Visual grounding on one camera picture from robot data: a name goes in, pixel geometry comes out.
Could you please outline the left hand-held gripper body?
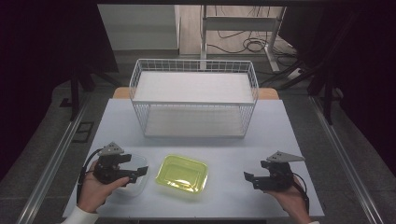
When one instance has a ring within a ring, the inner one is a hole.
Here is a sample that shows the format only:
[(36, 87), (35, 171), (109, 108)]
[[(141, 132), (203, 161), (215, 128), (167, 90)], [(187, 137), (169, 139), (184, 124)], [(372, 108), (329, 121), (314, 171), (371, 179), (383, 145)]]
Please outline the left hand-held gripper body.
[(123, 171), (120, 169), (119, 156), (125, 155), (124, 150), (115, 142), (111, 142), (100, 149), (99, 159), (94, 166), (93, 175), (103, 184), (110, 184), (120, 178)]

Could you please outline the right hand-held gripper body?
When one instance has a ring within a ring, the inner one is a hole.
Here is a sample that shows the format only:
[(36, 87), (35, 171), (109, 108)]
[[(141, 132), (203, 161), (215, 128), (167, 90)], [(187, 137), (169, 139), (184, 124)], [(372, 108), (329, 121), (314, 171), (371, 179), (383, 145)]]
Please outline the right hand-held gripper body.
[(266, 161), (270, 161), (272, 167), (268, 170), (268, 176), (255, 176), (260, 182), (258, 189), (281, 191), (289, 189), (294, 183), (290, 163), (304, 161), (304, 157), (277, 151), (272, 156), (269, 156)]

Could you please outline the white plastic container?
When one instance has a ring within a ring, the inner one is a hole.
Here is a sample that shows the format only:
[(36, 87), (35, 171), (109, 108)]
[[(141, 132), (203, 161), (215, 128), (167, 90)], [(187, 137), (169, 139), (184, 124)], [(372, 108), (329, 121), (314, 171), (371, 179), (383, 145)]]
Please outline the white plastic container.
[[(121, 170), (136, 171), (138, 168), (148, 167), (149, 162), (146, 158), (133, 154), (130, 161), (120, 164)], [(149, 174), (139, 176), (134, 183), (129, 183), (125, 187), (120, 187), (114, 190), (114, 193), (124, 197), (136, 197), (138, 196), (146, 186), (146, 182)]]

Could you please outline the green plastic container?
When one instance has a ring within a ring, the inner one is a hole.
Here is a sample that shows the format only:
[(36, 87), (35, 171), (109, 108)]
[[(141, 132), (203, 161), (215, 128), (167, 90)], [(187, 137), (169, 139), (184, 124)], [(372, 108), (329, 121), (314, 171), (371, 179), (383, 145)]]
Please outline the green plastic container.
[(163, 159), (155, 181), (162, 186), (199, 194), (205, 188), (207, 175), (205, 163), (171, 154)]

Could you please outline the white wire shelf rack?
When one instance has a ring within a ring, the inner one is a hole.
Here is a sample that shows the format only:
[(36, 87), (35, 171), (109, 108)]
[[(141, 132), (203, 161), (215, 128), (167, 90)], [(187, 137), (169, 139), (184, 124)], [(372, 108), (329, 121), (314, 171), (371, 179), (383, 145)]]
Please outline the white wire shelf rack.
[(243, 138), (259, 87), (251, 61), (139, 59), (129, 94), (146, 137)]

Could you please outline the person's right hand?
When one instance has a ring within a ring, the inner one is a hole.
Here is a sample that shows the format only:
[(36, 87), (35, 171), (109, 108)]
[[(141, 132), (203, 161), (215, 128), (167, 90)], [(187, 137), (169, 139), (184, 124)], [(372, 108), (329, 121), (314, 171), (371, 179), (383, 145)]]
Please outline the person's right hand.
[(290, 187), (281, 192), (267, 190), (266, 193), (278, 201), (282, 209), (290, 216), (295, 224), (301, 221), (312, 221), (305, 208), (303, 196), (297, 188)]

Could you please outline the person's left hand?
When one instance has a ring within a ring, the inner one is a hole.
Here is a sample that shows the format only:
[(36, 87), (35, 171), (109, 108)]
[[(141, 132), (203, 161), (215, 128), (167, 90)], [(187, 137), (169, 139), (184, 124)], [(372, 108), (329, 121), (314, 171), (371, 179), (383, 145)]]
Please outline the person's left hand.
[(78, 199), (78, 208), (87, 213), (95, 213), (113, 190), (126, 186), (130, 180), (129, 177), (122, 177), (110, 184), (103, 184), (93, 175), (96, 163), (94, 161), (85, 174)]

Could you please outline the wooden table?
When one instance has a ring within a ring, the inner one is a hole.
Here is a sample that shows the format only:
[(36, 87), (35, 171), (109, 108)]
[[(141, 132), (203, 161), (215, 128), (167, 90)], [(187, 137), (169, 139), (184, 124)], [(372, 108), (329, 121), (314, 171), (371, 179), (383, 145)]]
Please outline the wooden table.
[[(115, 99), (128, 99), (129, 88), (119, 87), (116, 88), (113, 94)], [(279, 100), (278, 93), (273, 88), (259, 88), (259, 99), (260, 100)]]

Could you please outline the black metal stand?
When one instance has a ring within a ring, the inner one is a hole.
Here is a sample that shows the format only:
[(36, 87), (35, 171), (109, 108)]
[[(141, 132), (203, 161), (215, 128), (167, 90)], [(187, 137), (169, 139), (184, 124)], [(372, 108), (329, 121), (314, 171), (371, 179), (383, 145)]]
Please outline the black metal stand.
[[(323, 115), (332, 120), (332, 90), (344, 61), (342, 53), (347, 36), (361, 10), (358, 7), (288, 7), (282, 19), (280, 36), (297, 50), (297, 61), (278, 77), (263, 82), (278, 91), (286, 90), (306, 79), (307, 93), (324, 92)], [(293, 80), (288, 75), (296, 68), (304, 72)]]
[(114, 77), (111, 77), (106, 72), (94, 67), (93, 65), (81, 63), (71, 70), (70, 76), (70, 93), (69, 98), (63, 98), (60, 107), (70, 107), (70, 120), (74, 121), (77, 118), (80, 108), (79, 102), (79, 87), (84, 91), (91, 92), (95, 89), (95, 84), (92, 80), (92, 74), (98, 76), (104, 81), (112, 84), (115, 87), (120, 87), (121, 84)]

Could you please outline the white power strip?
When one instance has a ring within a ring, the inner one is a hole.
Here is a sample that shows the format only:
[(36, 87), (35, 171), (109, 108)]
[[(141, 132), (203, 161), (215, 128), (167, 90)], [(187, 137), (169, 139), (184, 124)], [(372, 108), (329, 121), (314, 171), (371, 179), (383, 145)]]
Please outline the white power strip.
[(295, 78), (297, 78), (299, 75), (301, 75), (304, 72), (304, 69), (302, 68), (296, 68), (294, 71), (292, 71), (289, 75), (288, 75), (288, 80), (293, 80)]

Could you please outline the white cabinet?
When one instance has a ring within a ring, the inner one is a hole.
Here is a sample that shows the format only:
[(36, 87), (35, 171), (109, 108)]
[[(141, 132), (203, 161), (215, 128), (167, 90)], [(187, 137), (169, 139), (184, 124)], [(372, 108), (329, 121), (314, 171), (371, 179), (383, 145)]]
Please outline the white cabinet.
[(179, 49), (178, 5), (100, 5), (113, 50)]

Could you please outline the metal floor rail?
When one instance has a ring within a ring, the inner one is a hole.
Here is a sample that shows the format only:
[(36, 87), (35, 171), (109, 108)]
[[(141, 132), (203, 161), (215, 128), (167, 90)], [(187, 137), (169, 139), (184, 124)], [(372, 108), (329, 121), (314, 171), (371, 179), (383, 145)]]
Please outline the metal floor rail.
[(74, 120), (69, 122), (63, 137), (49, 158), (49, 162), (47, 163), (42, 175), (39, 177), (25, 206), (23, 207), (16, 224), (32, 224), (35, 220), (41, 204), (43, 203), (45, 196), (50, 189), (50, 185), (64, 159), (64, 155), (72, 142), (73, 136), (77, 132), (78, 125), (80, 124), (87, 110), (91, 96), (92, 95), (90, 93), (85, 93), (83, 95), (79, 111), (77, 112)]
[(325, 116), (323, 115), (324, 109), (322, 108), (320, 101), (316, 97), (312, 96), (309, 96), (308, 99), (318, 116), (318, 120), (332, 145), (334, 153), (340, 161), (340, 164), (346, 174), (350, 186), (355, 192), (356, 197), (361, 204), (361, 208), (366, 215), (369, 223), (385, 224), (384, 219), (381, 217), (369, 190), (364, 185), (356, 168), (348, 157), (347, 152), (334, 127), (326, 120)]

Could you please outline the white metal desk frame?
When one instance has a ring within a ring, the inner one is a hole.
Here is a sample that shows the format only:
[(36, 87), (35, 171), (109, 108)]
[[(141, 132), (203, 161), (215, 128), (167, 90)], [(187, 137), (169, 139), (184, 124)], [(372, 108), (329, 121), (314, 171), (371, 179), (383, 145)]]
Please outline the white metal desk frame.
[(201, 10), (201, 60), (206, 59), (207, 31), (269, 32), (271, 36), (264, 44), (264, 51), (272, 71), (279, 72), (279, 67), (274, 54), (274, 46), (286, 10), (285, 7), (281, 7), (275, 17), (208, 16), (207, 6), (201, 6)]

